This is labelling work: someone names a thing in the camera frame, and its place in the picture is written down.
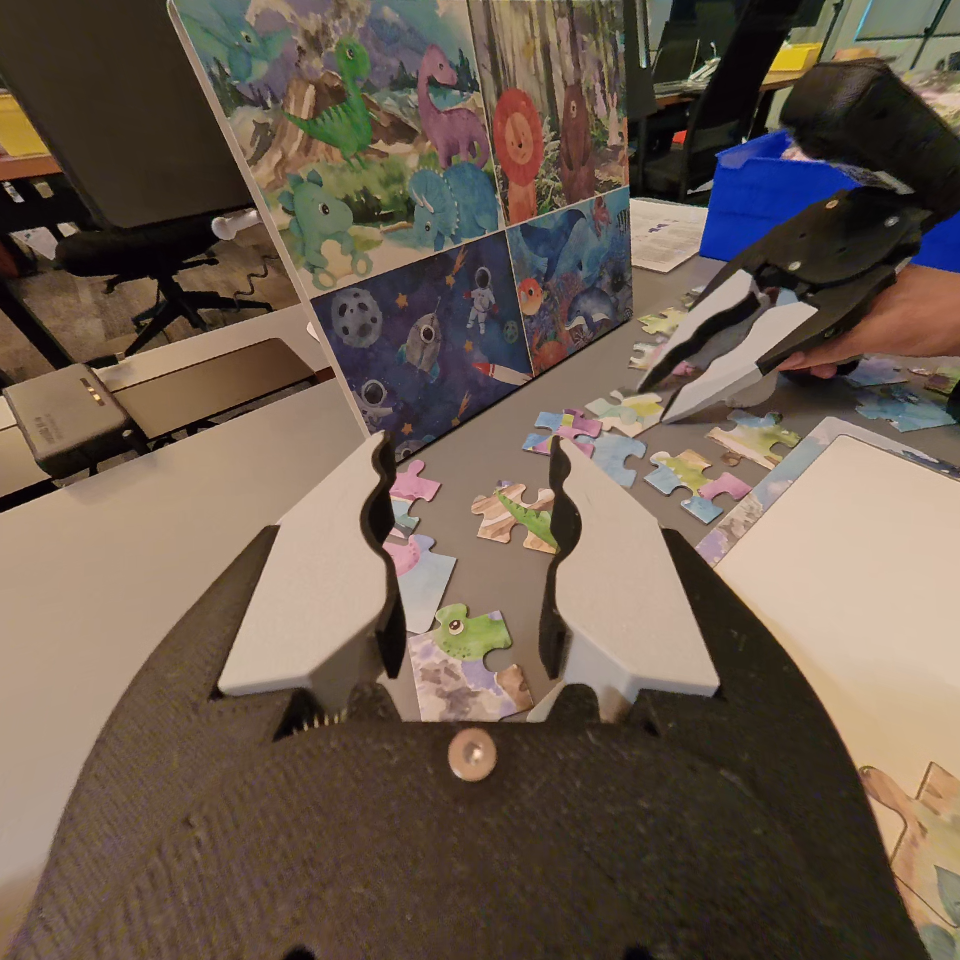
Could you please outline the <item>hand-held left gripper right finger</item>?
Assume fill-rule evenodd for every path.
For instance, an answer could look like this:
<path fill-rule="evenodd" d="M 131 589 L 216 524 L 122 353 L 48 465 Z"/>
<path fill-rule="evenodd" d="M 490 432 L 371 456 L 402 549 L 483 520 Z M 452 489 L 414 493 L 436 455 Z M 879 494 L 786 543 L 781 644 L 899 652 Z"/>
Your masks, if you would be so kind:
<path fill-rule="evenodd" d="M 713 696 L 720 678 L 666 533 L 567 438 L 551 439 L 550 533 L 537 649 L 558 691 L 585 687 L 601 719 L 642 691 Z"/>

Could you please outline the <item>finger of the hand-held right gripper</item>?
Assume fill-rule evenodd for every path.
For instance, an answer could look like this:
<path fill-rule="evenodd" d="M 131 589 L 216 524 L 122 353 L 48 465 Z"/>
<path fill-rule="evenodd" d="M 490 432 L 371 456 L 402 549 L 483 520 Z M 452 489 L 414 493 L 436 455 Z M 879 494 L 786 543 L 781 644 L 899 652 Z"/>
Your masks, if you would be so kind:
<path fill-rule="evenodd" d="M 654 392 L 667 379 L 690 369 L 691 380 L 679 394 L 774 394 L 777 374 L 758 373 L 758 349 L 736 354 L 776 307 L 777 287 L 760 286 L 745 270 L 703 290 L 700 299 L 679 321 L 676 330 L 642 374 L 638 393 Z"/>
<path fill-rule="evenodd" d="M 689 311 L 659 355 L 661 377 L 695 359 L 700 372 L 671 396 L 661 421 L 677 423 L 760 384 L 767 370 L 779 364 L 764 357 L 782 355 L 781 343 L 817 311 L 815 305 L 799 300 L 771 306 L 765 294 L 706 296 Z"/>

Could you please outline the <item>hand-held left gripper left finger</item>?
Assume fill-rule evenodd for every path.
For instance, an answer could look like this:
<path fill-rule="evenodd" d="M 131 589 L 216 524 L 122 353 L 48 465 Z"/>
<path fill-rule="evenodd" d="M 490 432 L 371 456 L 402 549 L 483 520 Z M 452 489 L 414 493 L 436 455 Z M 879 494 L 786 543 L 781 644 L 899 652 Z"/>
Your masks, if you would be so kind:
<path fill-rule="evenodd" d="M 302 689 L 319 703 L 345 703 L 355 685 L 399 676 L 405 614 L 384 547 L 396 474 L 389 433 L 374 433 L 274 525 L 222 694 Z"/>

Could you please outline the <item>pale blue green puzzle piece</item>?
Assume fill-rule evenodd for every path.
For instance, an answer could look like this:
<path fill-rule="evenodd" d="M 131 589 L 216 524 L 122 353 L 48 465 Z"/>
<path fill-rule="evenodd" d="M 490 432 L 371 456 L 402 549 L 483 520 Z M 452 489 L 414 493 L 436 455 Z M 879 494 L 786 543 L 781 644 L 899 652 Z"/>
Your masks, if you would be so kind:
<path fill-rule="evenodd" d="M 615 390 L 609 398 L 595 399 L 583 409 L 600 423 L 603 431 L 635 438 L 661 421 L 665 406 L 654 392 L 624 395 Z"/>

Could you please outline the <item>puzzle pieces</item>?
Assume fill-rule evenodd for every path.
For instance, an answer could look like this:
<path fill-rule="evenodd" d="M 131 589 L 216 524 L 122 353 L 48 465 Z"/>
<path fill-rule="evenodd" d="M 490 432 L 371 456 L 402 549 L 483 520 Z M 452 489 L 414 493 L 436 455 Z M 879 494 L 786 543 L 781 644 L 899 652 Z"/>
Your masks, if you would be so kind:
<path fill-rule="evenodd" d="M 612 367 L 613 347 L 596 357 L 567 362 L 459 426 L 426 453 L 411 444 L 398 446 L 409 457 L 398 471 L 426 460 L 426 478 L 440 482 L 438 499 L 425 507 L 409 543 L 400 547 L 402 588 L 410 588 L 414 606 L 407 627 L 414 634 L 435 628 L 434 611 L 452 604 L 467 606 L 468 615 L 513 609 L 515 620 L 533 622 L 539 615 L 551 543 L 536 536 L 533 546 L 510 547 L 517 530 L 523 543 L 529 531 L 503 500 L 520 503 L 522 513 L 553 509 L 547 470 L 550 425 L 562 419 L 561 400 L 584 400 L 587 388 Z M 597 437 L 574 429 L 574 439 L 591 460 L 631 497 L 642 498 L 665 526 L 684 530 L 704 526 L 706 537 L 738 504 L 807 438 L 813 430 L 783 423 L 778 413 L 755 415 L 731 411 L 711 438 L 693 447 L 692 425 L 653 426 L 634 438 L 603 431 L 600 422 L 576 405 L 573 420 L 598 427 Z"/>

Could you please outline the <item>green dinosaur head puzzle piece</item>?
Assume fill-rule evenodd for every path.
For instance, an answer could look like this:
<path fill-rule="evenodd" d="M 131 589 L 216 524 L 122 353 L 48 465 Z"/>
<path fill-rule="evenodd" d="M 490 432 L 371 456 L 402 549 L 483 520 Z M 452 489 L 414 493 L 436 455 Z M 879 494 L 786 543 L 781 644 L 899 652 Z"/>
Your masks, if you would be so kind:
<path fill-rule="evenodd" d="M 498 722 L 534 707 L 520 666 L 494 671 L 485 664 L 487 654 L 512 646 L 502 613 L 468 610 L 438 609 L 437 626 L 407 642 L 422 722 Z"/>

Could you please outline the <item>white puzzle frame tray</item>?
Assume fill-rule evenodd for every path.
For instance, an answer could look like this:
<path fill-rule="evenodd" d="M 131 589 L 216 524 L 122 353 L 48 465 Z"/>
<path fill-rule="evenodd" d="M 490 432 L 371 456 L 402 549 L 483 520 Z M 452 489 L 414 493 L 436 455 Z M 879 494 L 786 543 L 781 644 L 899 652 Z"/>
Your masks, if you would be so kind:
<path fill-rule="evenodd" d="M 858 778 L 959 776 L 958 467 L 822 420 L 697 549 L 813 687 Z M 889 858 L 904 824 L 870 799 Z"/>

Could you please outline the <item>person's right hand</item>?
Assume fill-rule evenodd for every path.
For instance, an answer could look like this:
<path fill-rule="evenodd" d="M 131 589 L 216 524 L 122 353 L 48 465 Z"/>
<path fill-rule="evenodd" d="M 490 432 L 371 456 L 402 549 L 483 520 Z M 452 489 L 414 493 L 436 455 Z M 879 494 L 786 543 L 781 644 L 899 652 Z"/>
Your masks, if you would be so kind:
<path fill-rule="evenodd" d="M 800 351 L 779 370 L 834 377 L 863 354 L 928 358 L 959 355 L 959 274 L 908 265 L 851 330 Z"/>

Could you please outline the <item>blue plastic bin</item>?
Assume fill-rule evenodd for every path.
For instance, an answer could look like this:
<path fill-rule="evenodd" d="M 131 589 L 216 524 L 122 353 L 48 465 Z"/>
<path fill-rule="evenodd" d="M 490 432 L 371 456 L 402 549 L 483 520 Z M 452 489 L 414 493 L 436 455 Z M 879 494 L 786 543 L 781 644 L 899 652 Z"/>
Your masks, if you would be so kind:
<path fill-rule="evenodd" d="M 914 189 L 867 188 L 821 161 L 783 159 L 780 131 L 720 152 L 701 255 L 733 260 L 774 228 L 788 225 L 773 253 L 788 267 L 824 257 L 835 268 L 864 269 L 886 259 L 958 274 L 958 140 L 928 115 L 920 124 L 882 122 L 864 130 L 854 163 Z"/>

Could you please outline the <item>black mesh chair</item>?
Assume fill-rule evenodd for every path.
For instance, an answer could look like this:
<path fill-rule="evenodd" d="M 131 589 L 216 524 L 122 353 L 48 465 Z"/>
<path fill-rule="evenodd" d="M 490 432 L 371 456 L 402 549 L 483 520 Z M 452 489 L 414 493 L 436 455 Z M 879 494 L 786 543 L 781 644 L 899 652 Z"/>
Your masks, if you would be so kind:
<path fill-rule="evenodd" d="M 684 200 L 712 180 L 720 152 L 748 138 L 763 81 L 801 5 L 742 2 L 726 51 L 704 90 L 641 123 L 640 196 Z"/>

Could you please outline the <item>black desk pad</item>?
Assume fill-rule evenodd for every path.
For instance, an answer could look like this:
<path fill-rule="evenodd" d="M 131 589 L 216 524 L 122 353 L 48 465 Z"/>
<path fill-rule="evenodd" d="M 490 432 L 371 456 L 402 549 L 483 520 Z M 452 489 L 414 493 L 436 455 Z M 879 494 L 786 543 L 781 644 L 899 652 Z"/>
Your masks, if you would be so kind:
<path fill-rule="evenodd" d="M 109 387 L 128 423 L 106 438 L 92 439 L 67 457 L 67 472 L 50 474 L 37 463 L 17 419 L 2 416 L 2 509 L 53 490 L 56 480 L 96 474 L 103 464 L 145 454 L 185 433 L 195 435 L 214 420 L 290 388 L 317 386 L 333 378 L 330 366 L 302 359 L 279 338 L 241 346 L 127 386 Z"/>

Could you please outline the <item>grey battery pack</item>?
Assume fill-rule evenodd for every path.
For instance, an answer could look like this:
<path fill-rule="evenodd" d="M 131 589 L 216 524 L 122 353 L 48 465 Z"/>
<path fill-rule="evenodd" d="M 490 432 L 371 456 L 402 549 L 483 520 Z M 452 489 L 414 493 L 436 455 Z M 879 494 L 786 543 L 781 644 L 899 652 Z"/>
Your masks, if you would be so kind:
<path fill-rule="evenodd" d="M 86 364 L 73 364 L 2 389 L 33 460 L 63 480 L 126 452 L 144 455 L 147 438 Z"/>

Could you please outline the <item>illustrated puzzle box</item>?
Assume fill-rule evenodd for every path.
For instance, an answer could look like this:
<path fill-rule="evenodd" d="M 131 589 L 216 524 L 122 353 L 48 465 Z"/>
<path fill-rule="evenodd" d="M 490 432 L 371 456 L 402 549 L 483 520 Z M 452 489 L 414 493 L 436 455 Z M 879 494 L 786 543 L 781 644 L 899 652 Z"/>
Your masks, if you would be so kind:
<path fill-rule="evenodd" d="M 397 461 L 632 318 L 624 2 L 167 5 Z"/>

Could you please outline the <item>black office chair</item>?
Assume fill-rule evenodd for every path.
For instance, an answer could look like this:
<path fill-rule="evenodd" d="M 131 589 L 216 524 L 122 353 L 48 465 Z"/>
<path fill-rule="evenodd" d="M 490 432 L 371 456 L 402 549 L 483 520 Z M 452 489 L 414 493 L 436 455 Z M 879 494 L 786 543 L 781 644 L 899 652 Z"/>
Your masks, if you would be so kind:
<path fill-rule="evenodd" d="M 126 358 L 138 353 L 180 318 L 194 330 L 208 332 L 209 326 L 201 314 L 204 310 L 273 310 L 270 303 L 251 299 L 251 278 L 247 291 L 232 296 L 187 291 L 177 281 L 177 275 L 186 270 L 217 266 L 219 259 L 212 252 L 219 241 L 211 220 L 205 217 L 131 229 L 86 230 L 57 243 L 55 262 L 77 278 L 105 278 L 106 295 L 113 294 L 124 283 L 155 282 L 153 306 L 132 318 L 138 334 L 122 353 Z"/>

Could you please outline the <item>dark grey standing panel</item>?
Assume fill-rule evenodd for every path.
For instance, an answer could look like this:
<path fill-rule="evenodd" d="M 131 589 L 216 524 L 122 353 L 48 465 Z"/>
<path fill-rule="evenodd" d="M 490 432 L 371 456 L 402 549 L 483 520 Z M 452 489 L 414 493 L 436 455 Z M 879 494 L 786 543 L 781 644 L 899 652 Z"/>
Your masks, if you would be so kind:
<path fill-rule="evenodd" d="M 3 1 L 1 72 L 94 219 L 254 205 L 160 1 Z"/>

